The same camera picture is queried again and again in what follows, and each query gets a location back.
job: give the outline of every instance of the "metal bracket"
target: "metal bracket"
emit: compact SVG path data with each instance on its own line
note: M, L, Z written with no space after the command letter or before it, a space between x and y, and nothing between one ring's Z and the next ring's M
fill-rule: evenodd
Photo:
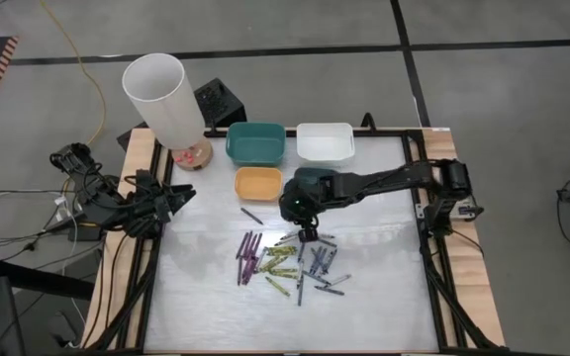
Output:
M426 217L424 214L424 208L426 206L426 204L415 204L415 215L418 219L424 219ZM474 213L469 213L469 211L472 211L474 208L475 207L471 199L458 201L450 212L450 219L461 221L474 219L476 215Z

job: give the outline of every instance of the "black floor stripe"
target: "black floor stripe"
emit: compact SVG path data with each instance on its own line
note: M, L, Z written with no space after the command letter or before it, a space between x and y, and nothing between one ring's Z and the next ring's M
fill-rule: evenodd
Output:
M406 70L408 70L408 79L411 82L411 91L413 98L415 98L415 105L417 106L417 113L419 115L420 123L423 127L430 127L430 118L428 117L428 110L426 109L426 99L422 91L422 84L420 77L417 74L417 67L415 66L415 59L411 51L411 43L408 40L408 31L406 30L406 23L404 22L404 15L400 8L399 0L390 0L393 7L393 16L395 16L395 25L397 25L397 32L400 37L400 45L402 46L402 54L404 55L404 62L406 63Z
M467 44L412 44L412 51L429 50L468 50L468 49L507 49L507 48L547 48L570 46L570 40L511 41Z
M371 44L371 45L334 45L315 47L290 47L290 48L266 48L266 49L241 49L241 50L211 50L195 52L170 53L178 59L207 59L207 58L239 58L274 55L305 55L305 54L342 54L342 53L379 53L398 51L398 44ZM125 54L118 56L84 56L84 63L115 63L131 62L144 54ZM10 65L42 65L42 64L74 64L76 57L52 57L52 58L27 58L13 59Z

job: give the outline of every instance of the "crayon pile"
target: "crayon pile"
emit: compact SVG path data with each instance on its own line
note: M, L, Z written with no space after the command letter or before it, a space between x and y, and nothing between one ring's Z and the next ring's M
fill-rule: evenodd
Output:
M318 241L302 243L300 247L297 247L285 245L298 242L297 233L288 234L283 236L273 247L264 247L261 254L257 256L256 252L261 238L262 233L252 234L252 231L243 236L243 241L237 252L238 285L247 285L251 276L257 273L269 273L274 277L296 280L298 305L301 306L305 277L308 277L320 283L320 286L314 286L317 290L344 296L344 292L336 290L334 286L351 278L350 274L340 276L332 281L328 281L325 278L337 255L337 245L330 241L330 239L334 238L333 236L323 234ZM265 256L271 257L271 259L261 264ZM281 263L287 261L290 257L297 259L298 268L279 267ZM272 278L265 276L265 279L284 296L288 298L291 296L287 289Z

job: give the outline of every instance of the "white tabletop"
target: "white tabletop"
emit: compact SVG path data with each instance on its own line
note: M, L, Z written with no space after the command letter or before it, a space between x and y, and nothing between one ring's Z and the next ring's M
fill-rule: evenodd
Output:
M241 201L234 188L238 168L226 156L225 139L212 144L215 155L206 168L173 171L172 184L193 184L197 195L162 238L146 351L436 350L410 192L368 197L319 215L319 232L335 235L338 245L327 279L353 277L335 287L343 297L317 291L307 278L298 307L294 280L273 277L289 290L289 299L264 274L237 286L235 255L243 234L262 232L260 251L296 227L280 218L276 203ZM399 138L358 137L354 158L338 170L367 174L404 163ZM287 138L278 167L283 183L302 164L295 138ZM294 266L295 259L286 263Z

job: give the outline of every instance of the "white cylinder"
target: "white cylinder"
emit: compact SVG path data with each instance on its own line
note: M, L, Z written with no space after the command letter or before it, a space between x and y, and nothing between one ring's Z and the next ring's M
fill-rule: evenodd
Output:
M123 89L153 130L170 149L185 149L204 135L204 117L179 59L147 54L123 74Z

